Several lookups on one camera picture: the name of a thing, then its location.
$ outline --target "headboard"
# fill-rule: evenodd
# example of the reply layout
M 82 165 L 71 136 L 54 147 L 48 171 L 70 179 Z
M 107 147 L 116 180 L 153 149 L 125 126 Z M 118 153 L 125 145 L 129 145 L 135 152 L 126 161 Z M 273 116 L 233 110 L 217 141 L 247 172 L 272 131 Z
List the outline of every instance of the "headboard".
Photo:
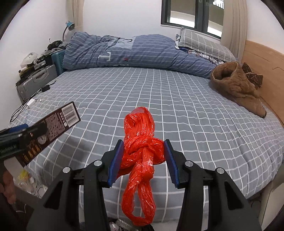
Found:
M 269 47 L 247 40 L 242 63 L 263 75 L 259 89 L 263 103 L 284 124 L 284 55 Z

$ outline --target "knotted red plastic bag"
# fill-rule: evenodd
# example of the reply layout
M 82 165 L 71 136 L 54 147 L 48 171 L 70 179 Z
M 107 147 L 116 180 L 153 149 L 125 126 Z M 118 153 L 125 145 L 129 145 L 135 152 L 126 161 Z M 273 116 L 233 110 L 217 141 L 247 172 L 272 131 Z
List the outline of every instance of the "knotted red plastic bag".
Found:
M 153 200 L 150 179 L 153 178 L 154 164 L 161 164 L 164 158 L 164 142 L 154 138 L 155 123 L 150 112 L 136 108 L 124 119 L 124 153 L 118 177 L 130 173 L 122 196 L 122 211 L 134 225 L 144 226 L 152 223 L 156 205 Z M 136 217 L 134 193 L 138 190 L 142 211 L 145 217 Z

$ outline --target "brown patterned bag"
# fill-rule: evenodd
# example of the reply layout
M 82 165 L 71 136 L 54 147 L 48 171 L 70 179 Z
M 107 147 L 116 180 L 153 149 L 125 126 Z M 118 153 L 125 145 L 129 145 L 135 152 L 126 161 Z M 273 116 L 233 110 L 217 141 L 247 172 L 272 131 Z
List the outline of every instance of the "brown patterned bag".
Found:
M 253 73 L 247 63 L 243 64 L 242 69 L 244 73 L 246 74 L 246 77 L 248 78 L 248 80 L 254 85 L 256 89 L 262 87 L 263 75 L 258 75 L 256 73 Z

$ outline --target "beige curtain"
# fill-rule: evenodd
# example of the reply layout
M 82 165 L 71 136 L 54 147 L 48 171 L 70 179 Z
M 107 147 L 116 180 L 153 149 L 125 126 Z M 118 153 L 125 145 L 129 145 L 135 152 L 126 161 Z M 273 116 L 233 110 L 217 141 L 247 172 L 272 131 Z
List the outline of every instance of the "beige curtain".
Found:
M 83 31 L 83 7 L 85 0 L 72 0 L 72 11 L 77 31 Z
M 221 45 L 229 48 L 242 61 L 247 39 L 246 0 L 224 0 L 224 22 Z

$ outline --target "grey checkered pillow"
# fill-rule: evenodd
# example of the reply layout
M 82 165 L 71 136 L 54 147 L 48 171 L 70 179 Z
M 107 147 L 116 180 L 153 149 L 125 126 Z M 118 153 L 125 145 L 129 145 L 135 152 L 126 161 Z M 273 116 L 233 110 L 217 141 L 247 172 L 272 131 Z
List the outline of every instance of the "grey checkered pillow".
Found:
M 189 47 L 195 51 L 212 56 L 225 62 L 234 62 L 236 58 L 230 50 L 220 44 L 209 41 L 192 30 L 181 28 L 179 47 Z

